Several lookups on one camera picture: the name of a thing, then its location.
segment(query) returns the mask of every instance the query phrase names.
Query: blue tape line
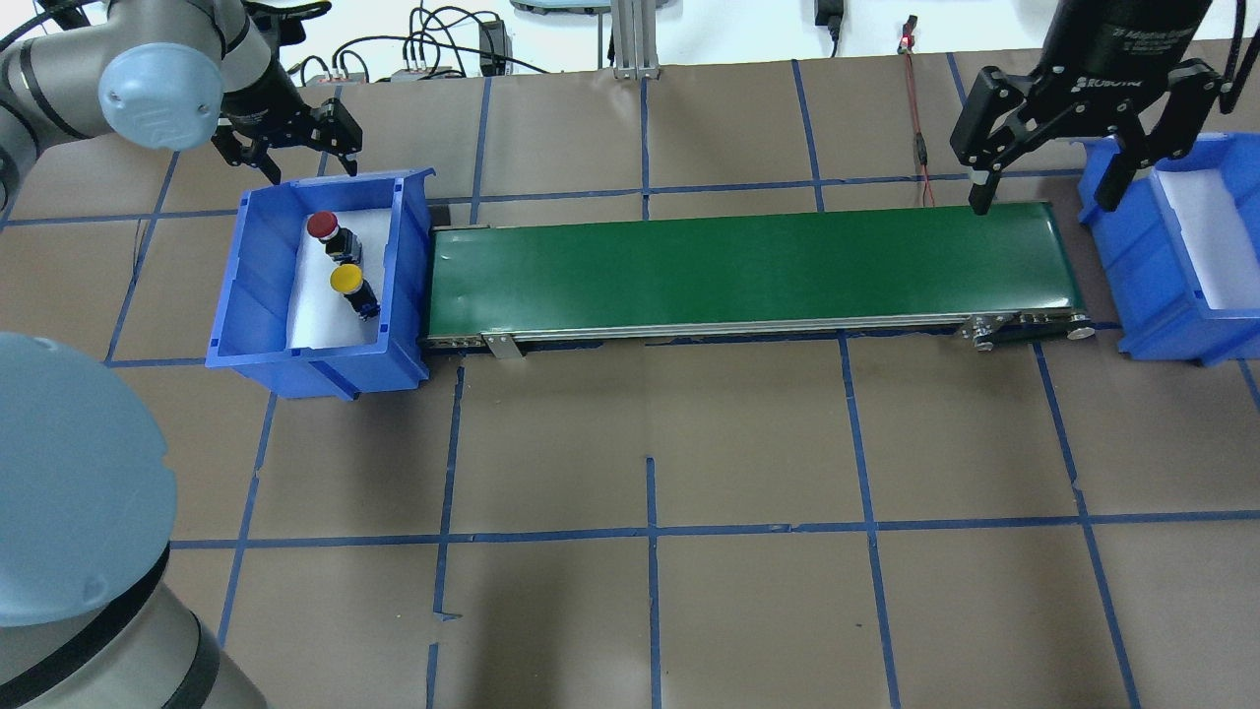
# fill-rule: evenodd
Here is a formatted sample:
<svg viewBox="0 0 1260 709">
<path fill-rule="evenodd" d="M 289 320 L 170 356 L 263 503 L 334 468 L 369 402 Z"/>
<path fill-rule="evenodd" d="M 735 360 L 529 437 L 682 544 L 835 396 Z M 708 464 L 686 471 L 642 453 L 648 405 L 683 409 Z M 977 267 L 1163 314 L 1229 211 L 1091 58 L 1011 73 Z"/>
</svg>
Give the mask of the blue tape line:
<svg viewBox="0 0 1260 709">
<path fill-rule="evenodd" d="M 1239 370 L 1242 372 L 1242 379 L 1247 383 L 1247 389 L 1251 390 L 1251 400 L 1256 403 L 1256 411 L 1260 412 L 1260 387 L 1256 387 L 1256 379 L 1251 374 L 1251 365 L 1246 360 L 1239 360 Z"/>
<path fill-rule="evenodd" d="M 251 539 L 248 549 L 335 549 L 340 547 L 418 547 L 441 544 L 436 534 L 397 534 L 381 536 L 310 536 Z"/>
<path fill-rule="evenodd" d="M 845 336 L 849 339 L 861 339 L 864 336 L 906 336 L 907 334 L 930 334 L 934 336 L 954 336 L 958 334 L 958 326 L 922 326 L 922 327 L 888 327 L 888 329 L 867 329 L 867 330 L 845 330 Z"/>
<path fill-rule="evenodd" d="M 101 214 L 96 217 L 40 217 L 35 219 L 9 219 L 6 225 L 35 227 L 45 224 L 94 224 L 103 222 L 134 222 L 136 219 L 151 219 L 152 213 L 144 214 Z"/>
<path fill-rule="evenodd" d="M 1260 521 L 1260 510 L 1212 510 L 1203 513 L 1129 513 L 1090 515 L 1094 525 L 1154 525 L 1184 523 Z M 1063 528 L 1081 523 L 1080 516 L 990 518 L 951 520 L 877 521 L 878 531 L 932 531 Z M 640 539 L 649 536 L 741 536 L 767 534 L 852 534 L 867 531 L 866 523 L 805 523 L 764 525 L 677 525 L 667 528 L 604 528 L 534 533 L 407 534 L 381 536 L 315 536 L 249 539 L 248 549 L 304 549 L 336 547 L 399 547 L 442 544 L 527 544 L 536 542 L 581 542 L 592 539 Z M 171 542 L 173 549 L 233 549 L 233 539 L 189 539 Z"/>
<path fill-rule="evenodd" d="M 966 106 L 966 88 L 963 86 L 963 74 L 958 71 L 958 60 L 954 58 L 954 53 L 948 52 L 945 60 L 949 62 L 949 73 L 954 74 L 954 88 L 958 89 L 958 99 Z"/>
<path fill-rule="evenodd" d="M 651 709 L 662 709 L 660 567 L 656 560 L 656 460 L 648 458 L 648 630 L 651 649 Z"/>
<path fill-rule="evenodd" d="M 648 188 L 650 194 L 693 194 L 697 191 L 746 191 L 750 189 L 796 189 L 801 186 L 818 186 L 822 191 L 819 181 L 809 179 L 798 179 L 789 181 L 745 181 L 745 183 L 730 183 L 730 184 L 684 184 L 679 186 L 651 186 Z"/>
<path fill-rule="evenodd" d="M 253 456 L 255 472 L 262 470 L 262 463 L 267 458 L 267 443 L 271 441 L 271 423 L 276 418 L 276 404 L 278 399 L 275 393 L 267 398 L 267 413 L 262 416 L 262 434 L 258 437 L 258 451 Z"/>
<path fill-rule="evenodd" d="M 843 184 L 883 184 L 887 181 L 920 181 L 922 178 L 919 175 L 887 175 L 887 176 L 866 176 L 866 178 L 828 178 L 819 180 L 824 186 L 837 186 Z M 939 175 L 932 175 L 932 179 L 940 179 Z"/>
<path fill-rule="evenodd" d="M 641 152 L 640 176 L 643 178 L 643 220 L 651 219 L 651 208 L 648 201 L 651 199 L 651 178 L 649 173 L 648 150 L 648 79 L 639 79 L 639 145 Z"/>
<path fill-rule="evenodd" d="M 446 558 L 450 550 L 451 509 L 455 505 L 455 463 L 460 450 L 460 408 L 464 403 L 464 366 L 455 374 L 455 400 L 451 403 L 451 437 L 446 447 L 446 485 L 442 490 L 442 526 L 437 545 L 437 570 L 433 574 L 433 613 L 445 617 L 442 604 L 446 601 Z"/>
<path fill-rule="evenodd" d="M 11 219 L 13 227 L 96 224 L 106 222 L 135 222 L 137 219 L 192 219 L 198 217 L 233 217 L 236 209 L 197 209 L 186 212 L 149 212 L 144 214 L 101 214 L 96 217 L 40 217 L 38 219 Z"/>
<path fill-rule="evenodd" d="M 232 608 L 236 604 L 236 591 L 241 583 L 241 565 L 244 563 L 246 540 L 249 539 L 249 523 L 253 519 L 253 502 L 258 496 L 258 475 L 249 479 L 249 494 L 244 499 L 244 514 L 241 515 L 241 531 L 236 540 L 236 553 L 232 555 L 232 573 L 228 576 L 228 592 L 223 598 L 223 615 L 219 616 L 219 647 L 228 645 L 228 626 L 232 623 Z"/>
<path fill-rule="evenodd" d="M 888 680 L 888 701 L 892 709 L 901 709 L 901 690 L 897 684 L 897 665 L 892 657 L 892 630 L 888 626 L 888 602 L 883 592 L 883 567 L 879 564 L 879 538 L 874 518 L 874 504 L 871 500 L 871 479 L 867 475 L 866 450 L 862 446 L 862 422 L 858 418 L 857 392 L 853 388 L 853 366 L 849 359 L 849 343 L 842 331 L 840 369 L 844 378 L 844 400 L 849 409 L 849 429 L 853 436 L 853 456 L 858 467 L 858 486 L 862 491 L 862 519 L 866 524 L 867 550 L 871 557 L 871 582 L 874 587 L 874 610 L 879 620 L 879 644 L 883 646 L 883 669 Z"/>
<path fill-rule="evenodd" d="M 236 209 L 193 209 L 185 212 L 163 212 L 154 214 L 155 219 L 192 219 L 197 217 L 234 217 Z"/>
<path fill-rule="evenodd" d="M 1111 602 L 1111 588 L 1106 581 L 1106 572 L 1102 568 L 1102 555 L 1099 553 L 1097 540 L 1094 538 L 1094 525 L 1091 524 L 1089 506 L 1085 502 L 1085 494 L 1077 487 L 1076 460 L 1072 457 L 1072 447 L 1067 441 L 1067 427 L 1063 426 L 1063 414 L 1058 407 L 1058 395 L 1055 394 L 1055 382 L 1050 375 L 1050 365 L 1046 363 L 1046 351 L 1041 343 L 1033 343 L 1033 353 L 1037 358 L 1037 369 L 1041 370 L 1041 384 L 1046 392 L 1046 402 L 1050 404 L 1050 414 L 1055 421 L 1055 432 L 1058 434 L 1058 447 L 1063 455 L 1063 467 L 1067 470 L 1067 480 L 1072 487 L 1072 497 L 1076 499 L 1076 513 L 1080 516 L 1081 531 L 1085 533 L 1085 547 L 1090 554 L 1090 565 L 1094 567 L 1094 579 L 1097 582 L 1099 597 L 1102 601 L 1102 613 L 1106 617 L 1106 626 L 1111 633 L 1111 645 L 1115 647 L 1116 662 L 1120 665 L 1120 678 L 1124 680 L 1124 690 L 1129 696 L 1130 709 L 1142 709 L 1142 700 L 1138 698 L 1138 685 L 1133 680 L 1133 669 L 1129 666 L 1129 652 L 1124 647 L 1124 637 L 1120 635 L 1120 622 L 1115 616 L 1115 607 Z"/>
<path fill-rule="evenodd" d="M 234 539 L 173 539 L 170 548 L 180 552 L 185 549 L 236 549 Z"/>
<path fill-rule="evenodd" d="M 1084 175 L 1085 171 L 1080 169 L 1057 169 L 1057 170 L 1011 170 L 1005 173 L 1004 179 L 1019 179 L 1019 178 L 1079 178 Z M 940 174 L 932 175 L 934 180 L 965 180 L 970 179 L 965 174 Z M 639 189 L 597 189 L 590 191 L 541 191 L 541 193 L 527 193 L 527 194 L 495 194 L 495 195 L 479 195 L 476 199 L 479 203 L 489 201 L 533 201 L 533 200 L 547 200 L 547 199 L 583 199 L 583 198 L 596 198 L 596 196 L 621 196 L 626 194 L 641 193 L 645 196 L 650 194 L 690 194 L 698 191 L 746 191 L 753 189 L 798 189 L 805 186 L 823 185 L 823 186 L 839 186 L 839 185 L 852 185 L 852 184 L 885 184 L 885 183 L 901 183 L 901 181 L 921 181 L 922 178 L 919 175 L 886 175 L 886 176 L 858 176 L 858 178 L 828 178 L 819 179 L 816 183 L 814 180 L 788 180 L 788 181 L 748 181 L 748 183 L 728 183 L 728 184 L 689 184 L 689 185 L 675 185 L 675 186 L 645 186 Z M 433 204 L 471 204 L 472 196 L 435 196 L 430 201 Z M 163 213 L 146 213 L 146 214 L 102 214 L 97 217 L 44 217 L 37 219 L 9 219 L 8 225 L 20 227 L 20 225 L 44 225 L 44 224 L 79 224 L 79 223 L 98 223 L 98 222 L 131 222 L 136 219 L 183 219 L 183 218 L 197 218 L 197 217 L 231 217 L 236 214 L 236 209 L 203 209 L 192 212 L 163 212 Z"/>
<path fill-rule="evenodd" d="M 139 370 L 146 368 L 202 368 L 205 365 L 204 358 L 185 358 L 178 360 L 115 360 L 101 363 L 111 370 Z"/>
<path fill-rule="evenodd" d="M 753 341 L 815 341 L 833 340 L 835 331 L 785 334 L 716 334 L 713 336 L 675 336 L 669 341 L 649 341 L 644 346 L 685 346 L 690 344 L 746 344 Z"/>
<path fill-rule="evenodd" d="M 179 151 L 171 152 L 170 162 L 166 165 L 166 175 L 161 180 L 161 189 L 158 190 L 158 203 L 154 212 L 161 212 L 163 201 L 166 200 L 166 191 L 170 189 L 170 180 L 175 176 L 175 165 L 179 164 Z M 149 254 L 149 244 L 152 243 L 154 229 L 158 219 L 150 218 L 145 227 L 145 235 L 140 241 L 140 252 L 136 254 L 135 266 L 131 269 L 131 280 L 127 282 L 127 293 L 122 298 L 122 307 L 118 309 L 118 319 L 113 322 L 113 334 L 110 335 L 110 348 L 105 354 L 105 361 L 113 361 L 113 353 L 118 349 L 118 337 L 122 336 L 122 325 L 127 320 L 127 311 L 131 309 L 131 300 L 136 296 L 136 286 L 140 283 L 140 271 L 145 266 L 145 257 Z"/>
<path fill-rule="evenodd" d="M 1065 528 L 1080 524 L 1080 518 L 989 518 L 978 520 L 898 520 L 876 523 L 879 531 L 994 530 L 1022 528 Z"/>
<path fill-rule="evenodd" d="M 0 213 L 0 233 L 4 232 L 5 227 L 9 225 L 9 218 L 13 217 L 13 208 L 18 205 L 18 196 L 21 194 L 21 188 L 18 189 L 18 194 L 9 195 L 9 203 L 4 208 L 4 213 Z"/>
<path fill-rule="evenodd" d="M 1220 510 L 1206 513 L 1129 513 L 1090 515 L 1095 525 L 1149 525 L 1176 523 L 1236 523 L 1260 520 L 1260 510 Z"/>
<path fill-rule="evenodd" d="M 228 592 L 223 599 L 223 616 L 219 617 L 219 647 L 227 647 L 228 626 L 232 623 L 232 607 L 236 603 L 236 589 L 241 581 L 241 565 L 244 563 L 244 550 L 249 542 L 249 525 L 253 521 L 253 505 L 258 499 L 258 471 L 271 440 L 271 421 L 276 416 L 276 395 L 267 398 L 267 413 L 262 417 L 262 432 L 258 434 L 258 452 L 253 457 L 253 475 L 249 476 L 249 492 L 244 499 L 244 513 L 241 514 L 241 529 L 237 533 L 236 552 L 232 555 L 232 573 L 228 576 Z"/>
<path fill-rule="evenodd" d="M 587 191 L 539 191 L 534 194 L 505 194 L 485 195 L 481 203 L 488 201 L 537 201 L 543 199 L 586 199 L 591 196 L 624 196 L 626 194 L 639 194 L 638 189 L 591 189 Z"/>
<path fill-rule="evenodd" d="M 577 542 L 587 539 L 630 539 L 649 536 L 644 528 L 606 528 L 597 530 L 557 530 L 536 533 L 452 534 L 454 544 L 522 544 L 528 542 Z"/>
<path fill-rule="evenodd" d="M 476 128 L 476 161 L 472 162 L 472 209 L 469 223 L 476 223 L 481 212 L 481 175 L 485 171 L 485 133 L 490 123 L 490 87 L 493 77 L 485 77 L 481 87 L 481 118 Z"/>
<path fill-rule="evenodd" d="M 796 59 L 791 60 L 791 76 L 796 82 L 796 99 L 800 102 L 800 117 L 805 123 L 805 145 L 809 149 L 809 170 L 814 176 L 814 205 L 819 212 L 825 212 L 827 207 L 823 204 L 823 183 L 822 174 L 818 171 L 818 149 L 814 144 L 814 123 L 809 120 L 809 101 L 805 98 L 805 81 L 800 76 L 800 62 Z"/>
<path fill-rule="evenodd" d="M 583 339 L 575 341 L 524 343 L 520 346 L 520 350 L 528 354 L 530 351 L 573 351 L 578 349 L 598 349 L 600 346 L 604 346 L 602 339 Z M 489 346 L 428 346 L 425 351 L 433 354 L 459 354 L 459 356 L 491 353 Z"/>
<path fill-rule="evenodd" d="M 837 534 L 866 531 L 866 523 L 805 523 L 799 525 L 678 525 L 660 528 L 658 536 L 740 536 L 764 534 Z"/>
<path fill-rule="evenodd" d="M 425 709 L 433 709 L 437 693 L 437 644 L 428 644 L 428 667 L 425 670 Z"/>
</svg>

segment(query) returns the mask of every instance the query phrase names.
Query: black cable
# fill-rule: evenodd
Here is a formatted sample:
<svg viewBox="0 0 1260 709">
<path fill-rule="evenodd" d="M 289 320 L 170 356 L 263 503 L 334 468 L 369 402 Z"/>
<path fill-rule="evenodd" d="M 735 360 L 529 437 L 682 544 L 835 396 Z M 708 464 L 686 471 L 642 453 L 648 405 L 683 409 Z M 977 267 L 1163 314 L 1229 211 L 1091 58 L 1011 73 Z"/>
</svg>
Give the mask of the black cable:
<svg viewBox="0 0 1260 709">
<path fill-rule="evenodd" d="M 1234 81 L 1234 71 L 1239 65 L 1239 52 L 1242 49 L 1242 34 L 1246 31 L 1247 0 L 1237 0 L 1234 8 L 1234 38 L 1230 39 L 1230 58 L 1225 62 L 1225 81 Z"/>
<path fill-rule="evenodd" d="M 420 5 L 412 8 L 411 11 L 407 13 L 407 37 L 411 37 L 411 35 L 416 34 L 416 15 L 417 14 L 420 15 L 420 21 L 423 24 L 423 21 L 425 21 L 425 0 L 420 0 Z M 420 58 L 421 59 L 425 58 L 425 45 L 423 44 L 420 45 Z"/>
<path fill-rule="evenodd" d="M 373 35 L 368 35 L 368 37 L 358 37 L 358 38 L 354 38 L 354 39 L 352 39 L 352 40 L 341 44 L 340 47 L 338 47 L 333 52 L 334 63 L 336 63 L 336 58 L 340 57 L 341 52 L 344 52 L 346 48 L 353 47 L 353 45 L 355 45 L 355 44 L 358 44 L 360 42 L 370 42 L 370 40 L 375 40 L 375 39 L 392 39 L 394 42 L 417 42 L 416 38 L 402 37 L 401 34 L 373 34 Z M 442 47 L 445 49 L 454 49 L 456 52 L 469 52 L 471 54 L 479 54 L 481 57 L 490 57 L 490 58 L 494 58 L 494 59 L 503 59 L 505 62 L 512 62 L 513 64 L 519 64 L 522 67 L 525 67 L 527 69 L 536 71 L 536 72 L 538 72 L 541 74 L 548 74 L 548 73 L 551 73 L 547 69 L 543 69 L 541 67 L 536 67 L 534 64 L 530 64 L 529 62 L 523 62 L 523 60 L 515 59 L 513 57 L 504 57 L 503 54 L 498 54 L 498 53 L 493 53 L 493 52 L 483 52 L 481 49 L 472 49 L 470 47 L 457 47 L 455 44 L 442 44 L 441 42 L 435 42 L 432 39 L 423 39 L 423 38 L 418 39 L 418 42 L 422 42 L 422 43 L 428 44 L 431 47 Z"/>
<path fill-rule="evenodd" d="M 306 64 L 309 64 L 310 62 L 316 62 L 320 65 L 320 68 L 324 69 L 325 74 L 330 73 L 328 71 L 328 63 L 325 63 L 321 57 L 316 57 L 315 54 L 311 54 L 310 57 L 306 57 L 305 59 L 302 59 L 297 64 L 297 74 L 299 74 L 299 78 L 301 79 L 301 82 L 302 82 L 302 86 L 306 86 Z"/>
<path fill-rule="evenodd" d="M 461 74 L 460 72 L 457 72 L 455 69 L 442 69 L 440 72 L 430 72 L 430 73 L 425 74 L 423 77 L 421 77 L 418 81 L 426 81 L 426 79 L 431 79 L 431 78 L 442 78 L 442 77 L 447 77 L 447 76 L 456 76 L 459 78 L 467 78 L 467 77 L 465 77 L 464 74 Z"/>
<path fill-rule="evenodd" d="M 0 52 L 4 52 L 9 47 L 11 47 L 14 42 L 21 39 L 21 35 L 53 19 L 53 15 L 55 15 L 57 13 L 62 13 L 66 10 L 77 10 L 84 5 L 91 5 L 92 3 L 98 3 L 98 1 L 100 0 L 66 0 L 64 3 L 58 3 L 48 8 L 43 13 L 39 13 L 34 18 L 30 18 L 29 20 L 18 25 L 18 29 L 6 34 L 4 39 L 0 39 Z"/>
<path fill-rule="evenodd" d="M 420 30 L 421 30 L 422 34 L 428 34 L 428 23 L 435 16 L 433 16 L 433 13 L 430 13 L 428 14 L 428 19 L 425 19 L 425 4 L 421 3 L 420 5 L 421 5 L 420 6 Z M 451 28 L 447 26 L 441 20 L 438 20 L 437 24 L 440 25 L 438 29 L 441 29 L 442 31 L 446 33 L 447 42 L 450 42 L 454 45 L 455 44 L 455 35 L 451 34 Z M 420 44 L 420 57 L 422 59 L 425 58 L 425 44 L 423 43 Z M 435 67 L 438 65 L 438 64 L 441 64 L 441 57 L 438 57 L 437 59 L 433 60 L 433 65 Z M 455 64 L 459 65 L 461 74 L 464 74 L 464 76 L 469 74 L 467 67 L 464 65 L 464 57 L 460 57 L 459 52 L 455 53 Z"/>
<path fill-rule="evenodd" d="M 39 0 L 30 0 L 30 10 L 33 13 L 35 13 L 35 14 L 39 13 Z M 45 35 L 48 34 L 48 28 L 44 26 L 44 23 L 39 23 L 39 29 L 44 30 Z"/>
<path fill-rule="evenodd" d="M 471 52 L 472 54 L 479 54 L 481 57 L 490 57 L 491 59 L 503 59 L 504 62 L 518 64 L 518 65 L 525 67 L 527 69 L 533 69 L 533 71 L 536 71 L 536 72 L 538 72 L 541 74 L 549 74 L 551 73 L 547 69 L 543 69 L 543 68 L 536 67 L 534 64 L 530 64 L 529 62 L 523 62 L 520 59 L 517 59 L 517 58 L 513 58 L 513 57 L 507 57 L 504 54 L 499 54 L 499 53 L 495 53 L 495 52 L 483 52 L 480 49 L 471 49 L 469 47 L 455 47 L 455 45 L 451 45 L 451 44 L 440 44 L 437 42 L 427 42 L 426 44 L 432 44 L 433 47 L 446 47 L 447 49 L 455 49 L 457 52 Z"/>
<path fill-rule="evenodd" d="M 364 83 L 369 83 L 372 81 L 372 77 L 370 77 L 370 74 L 368 74 L 368 63 L 363 60 L 363 54 L 359 54 L 354 49 L 343 49 L 341 50 L 341 71 L 345 72 L 345 76 L 346 77 L 350 76 L 350 71 L 345 67 L 345 55 L 346 54 L 353 54 L 354 58 L 358 59 L 360 64 L 363 64 L 363 82 Z"/>
<path fill-rule="evenodd" d="M 1239 105 L 1239 96 L 1242 93 L 1242 87 L 1246 86 L 1247 77 L 1251 76 L 1251 69 L 1256 64 L 1256 54 L 1260 54 L 1260 28 L 1256 28 L 1256 33 L 1247 44 L 1247 53 L 1242 57 L 1242 63 L 1239 64 L 1239 76 L 1230 82 L 1234 86 L 1230 87 L 1228 93 L 1221 96 L 1222 113 L 1232 113 L 1234 108 Z"/>
<path fill-rule="evenodd" d="M 827 20 L 827 31 L 832 35 L 832 58 L 835 58 L 837 52 L 840 50 L 840 24 L 844 23 L 844 15 L 832 15 Z"/>
<path fill-rule="evenodd" d="M 464 15 L 464 19 L 456 20 L 454 23 L 444 23 L 441 19 L 438 19 L 437 14 L 446 11 L 461 13 Z M 498 50 L 494 45 L 494 37 L 490 34 L 490 30 L 485 26 L 485 23 L 480 18 L 478 18 L 478 15 L 491 15 L 495 20 L 503 21 L 503 18 L 499 16 L 499 13 L 495 13 L 494 10 L 478 10 L 475 13 L 470 13 L 464 8 L 456 8 L 455 5 L 442 5 L 441 8 L 431 10 L 428 13 L 428 19 L 425 20 L 423 29 L 428 29 L 428 23 L 436 21 L 440 25 L 438 29 L 446 31 L 446 39 L 449 39 L 451 44 L 455 44 L 455 38 L 451 35 L 451 28 L 459 25 L 464 20 L 472 20 L 476 23 L 478 29 L 481 30 L 481 34 L 485 35 L 486 43 L 490 45 L 490 52 L 498 54 Z M 464 67 L 462 60 L 460 62 L 460 69 L 465 73 L 465 76 L 467 74 L 467 69 Z"/>
<path fill-rule="evenodd" d="M 412 33 L 411 37 L 407 39 L 407 42 L 403 43 L 403 45 L 402 45 L 402 53 L 403 53 L 402 58 L 403 58 L 403 62 L 407 60 L 407 53 L 408 53 L 407 50 L 411 49 L 411 60 L 415 62 L 417 67 L 420 67 L 420 62 L 422 62 L 423 58 L 425 58 L 425 43 L 421 42 L 421 39 L 425 38 L 425 37 L 427 37 L 430 40 L 433 40 L 433 35 L 432 34 L 428 34 L 427 31 L 421 30 L 421 31 Z M 420 58 L 418 59 L 416 58 L 416 45 L 417 44 L 420 45 Z M 437 48 L 437 55 L 433 57 L 433 71 L 436 72 L 440 65 L 442 65 L 442 48 L 441 47 Z"/>
<path fill-rule="evenodd" d="M 433 11 L 428 13 L 428 20 L 425 21 L 425 28 L 426 29 L 428 28 L 428 21 L 430 20 L 441 23 L 441 20 L 437 19 L 437 13 L 442 13 L 442 11 L 462 13 L 464 14 L 464 19 L 469 19 L 469 20 L 475 21 L 478 29 L 481 30 L 481 34 L 485 37 L 486 45 L 490 47 L 490 53 L 491 54 L 498 53 L 496 48 L 494 45 L 494 37 L 490 35 L 490 30 L 485 26 L 485 23 L 481 21 L 481 19 L 476 16 L 478 13 L 470 13 L 470 11 L 465 10 L 464 8 L 456 8 L 455 5 L 442 5 L 441 8 L 438 8 L 438 9 L 433 10 Z M 455 20 L 454 24 L 442 23 L 442 29 L 446 30 L 446 38 L 451 42 L 451 44 L 455 44 L 455 38 L 451 35 L 451 28 L 454 28 L 455 25 L 460 24 L 461 21 L 464 21 L 464 20 Z M 464 68 L 462 64 L 460 64 L 460 68 L 464 71 L 464 73 L 466 76 L 467 74 L 467 69 Z"/>
</svg>

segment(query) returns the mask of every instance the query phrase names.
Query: metal bracket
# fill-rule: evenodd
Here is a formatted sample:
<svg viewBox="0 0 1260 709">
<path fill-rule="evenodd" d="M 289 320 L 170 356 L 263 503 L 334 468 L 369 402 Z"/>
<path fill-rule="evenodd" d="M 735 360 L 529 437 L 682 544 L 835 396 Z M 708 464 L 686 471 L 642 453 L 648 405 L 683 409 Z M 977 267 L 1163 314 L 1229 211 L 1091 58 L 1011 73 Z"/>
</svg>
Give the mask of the metal bracket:
<svg viewBox="0 0 1260 709">
<path fill-rule="evenodd" d="M 971 315 L 963 321 L 958 334 L 970 339 L 976 351 L 990 351 L 993 341 L 988 337 L 1009 321 L 1011 315 Z"/>
<path fill-rule="evenodd" d="M 519 360 L 524 358 L 520 348 L 517 346 L 515 337 L 508 332 L 488 331 L 481 335 L 481 339 L 490 348 L 490 353 L 494 354 L 495 360 Z"/>
<path fill-rule="evenodd" d="M 612 0 L 612 42 L 617 78 L 656 78 L 656 1 Z"/>
<path fill-rule="evenodd" d="M 958 334 L 970 339 L 978 351 L 989 351 L 1004 343 L 1038 341 L 1060 336 L 1085 339 L 1094 336 L 1094 331 L 1090 316 L 1077 310 L 971 315 L 963 322 Z"/>
</svg>

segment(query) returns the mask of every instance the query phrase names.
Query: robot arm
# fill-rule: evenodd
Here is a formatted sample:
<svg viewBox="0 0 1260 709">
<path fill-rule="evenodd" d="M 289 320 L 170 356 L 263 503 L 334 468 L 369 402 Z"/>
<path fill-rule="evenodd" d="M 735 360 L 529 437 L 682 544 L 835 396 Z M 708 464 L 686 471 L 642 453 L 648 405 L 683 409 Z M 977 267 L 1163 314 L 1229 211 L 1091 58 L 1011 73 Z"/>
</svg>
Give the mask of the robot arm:
<svg viewBox="0 0 1260 709">
<path fill-rule="evenodd" d="M 1189 152 L 1212 103 L 1231 88 L 1201 59 L 1182 60 L 1208 5 L 1061 0 L 1031 74 L 983 68 L 950 136 L 971 170 L 975 213 L 988 212 L 1011 162 L 1055 137 L 1115 136 L 1120 152 L 1095 195 L 1108 210 L 1138 169 Z M 1166 92 L 1163 116 L 1147 133 L 1138 116 Z"/>
<path fill-rule="evenodd" d="M 110 0 L 106 11 L 102 25 L 0 53 L 4 204 L 44 150 L 110 131 L 173 150 L 213 139 L 273 183 L 270 147 L 329 151 L 357 173 L 362 128 L 335 98 L 302 102 L 241 0 Z"/>
</svg>

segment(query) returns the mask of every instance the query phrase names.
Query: red wire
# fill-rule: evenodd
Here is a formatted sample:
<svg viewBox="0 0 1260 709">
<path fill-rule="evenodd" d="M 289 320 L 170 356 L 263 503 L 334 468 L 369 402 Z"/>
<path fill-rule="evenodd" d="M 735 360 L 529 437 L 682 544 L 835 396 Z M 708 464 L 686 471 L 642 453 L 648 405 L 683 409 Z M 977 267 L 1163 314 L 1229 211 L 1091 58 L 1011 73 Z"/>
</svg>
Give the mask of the red wire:
<svg viewBox="0 0 1260 709">
<path fill-rule="evenodd" d="M 910 121 L 915 127 L 915 135 L 921 135 L 924 131 L 919 120 L 919 86 L 915 82 L 915 62 L 910 52 L 906 52 L 903 57 L 906 57 L 906 98 L 910 102 Z M 919 165 L 919 171 L 924 175 L 922 204 L 935 207 L 936 193 L 932 190 L 932 175 L 927 171 L 927 165 Z"/>
</svg>

